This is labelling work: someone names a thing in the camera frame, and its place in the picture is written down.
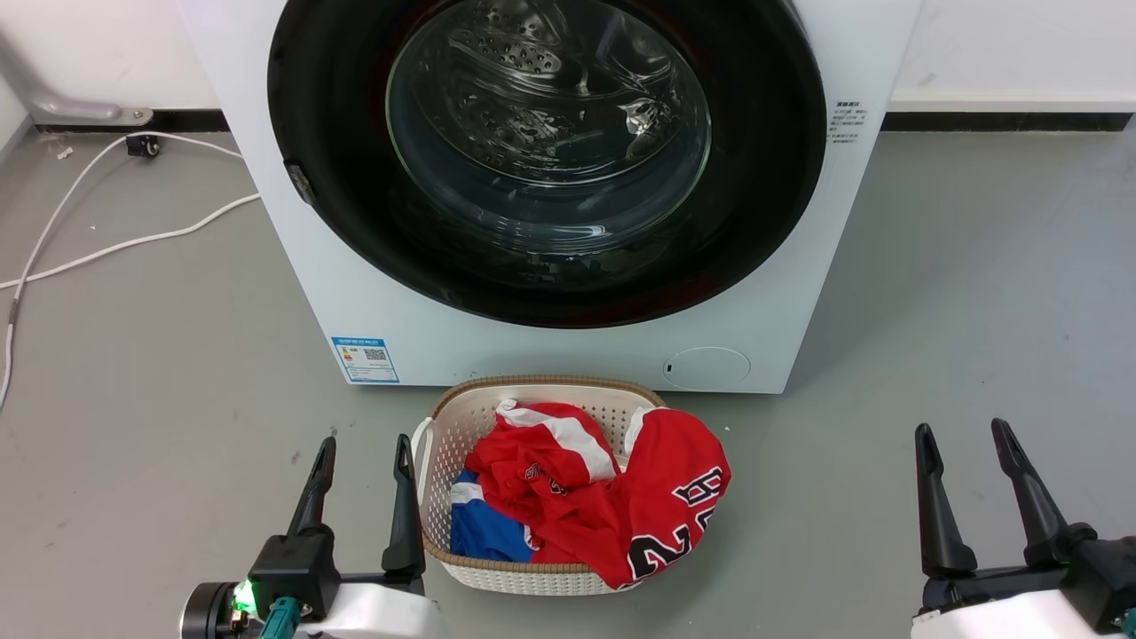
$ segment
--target brown basket rim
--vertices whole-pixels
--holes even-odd
[[[624,390],[646,399],[657,407],[662,408],[667,406],[667,403],[663,401],[662,398],[654,391],[634,382],[621,382],[618,380],[584,377],[577,375],[503,375],[498,377],[470,380],[452,387],[442,395],[437,406],[434,407],[434,413],[431,414],[431,418],[437,418],[437,416],[442,413],[442,409],[445,408],[446,404],[449,404],[454,397],[458,397],[466,391],[491,387],[515,387],[526,384],[595,387]],[[434,540],[429,538],[429,533],[425,528],[423,528],[423,546],[435,559],[451,566],[528,574],[582,574],[593,572],[587,564],[523,564],[519,562],[496,562],[491,559],[462,557],[461,555],[454,555],[448,550],[443,550],[438,545],[434,543]]]

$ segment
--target white washing machine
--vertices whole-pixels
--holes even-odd
[[[181,0],[348,382],[728,392],[785,388],[919,3]]]

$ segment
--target floor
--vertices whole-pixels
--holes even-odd
[[[42,138],[0,169],[0,280],[108,140]],[[236,160],[184,143],[151,163],[114,153],[39,264],[187,226],[253,190]],[[436,563],[427,592],[454,638],[905,637],[922,583],[922,421],[982,565],[1017,564],[1024,546],[994,416],[1069,521],[1136,532],[1134,247],[1134,130],[884,135],[788,391],[667,398],[734,465],[705,541],[621,595],[495,595]],[[259,204],[31,284],[16,356],[0,413],[6,639],[101,634],[108,617],[173,636],[198,582],[240,579],[283,532],[328,433],[337,564],[376,570],[395,434],[441,392],[343,383]]]

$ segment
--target clothes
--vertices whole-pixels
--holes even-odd
[[[526,525],[485,503],[475,473],[462,471],[450,488],[452,531],[450,551],[476,559],[529,562]]]
[[[583,562],[620,588],[690,553],[730,478],[718,439],[679,410],[636,412],[624,447],[620,473],[579,408],[507,400],[466,466],[490,506],[532,529],[533,562]]]

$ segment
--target metal leg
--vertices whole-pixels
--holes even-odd
[[[0,33],[0,76],[24,103],[36,125],[141,126],[153,118],[147,108],[123,108],[107,102],[74,100],[44,84],[24,64],[8,39]]]

